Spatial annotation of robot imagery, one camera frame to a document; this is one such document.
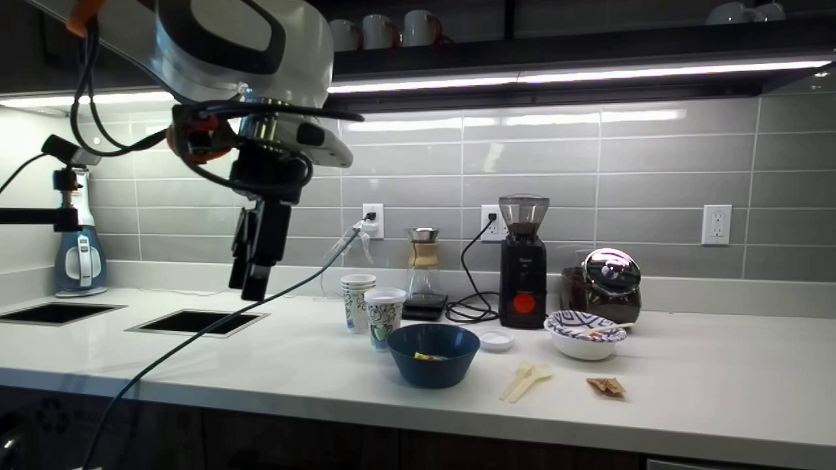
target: shelf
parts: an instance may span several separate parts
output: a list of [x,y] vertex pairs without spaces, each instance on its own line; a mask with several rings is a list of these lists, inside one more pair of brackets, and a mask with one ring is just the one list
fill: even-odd
[[[600,70],[696,63],[743,63],[774,57],[834,60],[836,18],[807,18],[783,23],[688,26],[613,33],[585,38],[549,38],[515,43],[472,43],[415,51],[339,53],[334,85],[440,78],[479,73],[528,70]],[[541,85],[446,93],[377,93],[334,95],[330,107],[339,111],[450,111],[450,107],[510,107],[565,102],[630,102],[630,100],[697,100],[697,98],[757,98],[782,85],[809,76],[809,70],[746,70],[724,76],[630,78],[592,85]]]

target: blue bowl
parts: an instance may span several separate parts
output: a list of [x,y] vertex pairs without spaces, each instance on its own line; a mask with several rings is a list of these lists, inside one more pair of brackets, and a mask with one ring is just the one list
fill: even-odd
[[450,324],[412,324],[389,335],[400,377],[420,389],[460,385],[479,345],[472,332]]

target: white mug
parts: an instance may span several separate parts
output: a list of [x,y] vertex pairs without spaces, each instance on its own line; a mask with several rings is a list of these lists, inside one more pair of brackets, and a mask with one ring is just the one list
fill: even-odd
[[429,12],[411,12],[403,18],[403,46],[406,48],[440,46],[441,38],[445,38],[441,22]]
[[705,18],[705,23],[750,23],[750,22],[752,22],[750,9],[743,3],[720,3]]
[[396,30],[389,16],[370,13],[364,18],[364,51],[394,51]]
[[332,23],[334,53],[351,53],[364,48],[364,35],[352,22],[334,18]]
[[761,3],[752,12],[757,13],[756,22],[786,22],[786,12],[782,3]]

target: power cord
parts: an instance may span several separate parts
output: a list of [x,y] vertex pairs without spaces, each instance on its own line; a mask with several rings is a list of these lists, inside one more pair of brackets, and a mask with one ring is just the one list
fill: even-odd
[[106,422],[110,422],[110,414],[113,414],[114,406],[127,394],[127,389],[134,389],[147,375],[151,375],[156,365],[161,365],[161,363],[165,363],[168,359],[173,359],[176,354],[185,350],[191,343],[197,343],[197,341],[204,338],[206,332],[215,332],[215,329],[236,321],[237,317],[242,317],[242,313],[249,313],[249,312],[253,312],[253,308],[258,308],[258,307],[266,307],[266,303],[271,303],[271,302],[278,302],[278,299],[283,299],[283,295],[288,295],[288,294],[293,294],[293,290],[313,282],[313,281],[321,277],[330,266],[334,266],[334,261],[351,249],[351,244],[352,244],[355,238],[357,238],[357,231],[352,228],[352,231],[351,231],[351,238],[339,245],[339,251],[336,251],[321,269],[315,269],[310,277],[305,277],[305,281],[301,281],[301,282],[296,282],[296,286],[289,286],[289,288],[285,288],[285,290],[279,290],[279,294],[275,294],[275,295],[270,295],[270,299],[263,299],[263,302],[258,302],[258,303],[251,303],[251,307],[245,307],[245,308],[240,308],[240,312],[232,312],[231,317],[221,317],[221,318],[206,324],[200,332],[191,335],[185,343],[176,345],[173,350],[168,350],[165,355],[160,355],[153,363],[148,363],[147,369],[140,369],[140,372],[106,403],[106,407],[104,407],[104,414],[103,414],[103,419],[99,419],[97,433],[95,433],[95,440],[91,440],[91,445],[88,445],[88,450],[87,450],[87,457],[83,457],[80,470],[91,470],[91,462],[95,462],[95,457],[97,457],[97,450],[99,450],[104,427],[106,427]]
[[20,175],[29,164],[35,164],[35,163],[42,161],[42,158],[48,158],[48,155],[36,155],[36,158],[20,163],[20,164],[10,174],[10,177],[0,185],[0,194]]
[[[99,60],[99,26],[97,22],[88,23],[88,33],[83,38],[83,53],[80,53],[80,76],[79,76],[79,87],[75,87],[75,95],[72,95],[72,104],[70,104],[70,132],[72,132],[72,140],[79,142],[80,149],[87,149],[88,155],[97,155],[97,158],[126,158],[131,153],[143,153],[143,149],[151,149],[156,146],[160,142],[165,142],[168,132],[156,132],[147,140],[139,140],[136,144],[119,144],[114,142],[103,119],[99,119],[99,111],[97,111],[97,100],[95,100],[95,65]],[[103,149],[95,149],[83,137],[80,137],[80,128],[79,128],[79,107],[80,107],[80,98],[87,95],[88,100],[88,111],[95,115],[95,123],[97,123],[97,132],[114,146],[114,153],[103,153]]]
[[481,241],[481,235],[487,235],[492,231],[494,223],[497,223],[497,214],[489,214],[487,228],[481,228],[476,234],[476,238],[464,245],[464,251],[460,255],[460,265],[462,265],[464,277],[472,288],[472,295],[464,295],[464,299],[446,307],[445,317],[454,324],[481,324],[481,321],[500,318],[500,312],[494,312],[494,307],[489,303],[489,295],[500,295],[500,294],[481,294],[470,269],[467,269],[467,251]]

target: white bowl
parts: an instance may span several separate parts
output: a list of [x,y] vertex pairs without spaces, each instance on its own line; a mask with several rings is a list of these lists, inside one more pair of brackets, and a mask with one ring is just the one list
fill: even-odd
[[578,362],[607,362],[626,338],[618,324],[585,312],[553,312],[543,328],[553,350]]

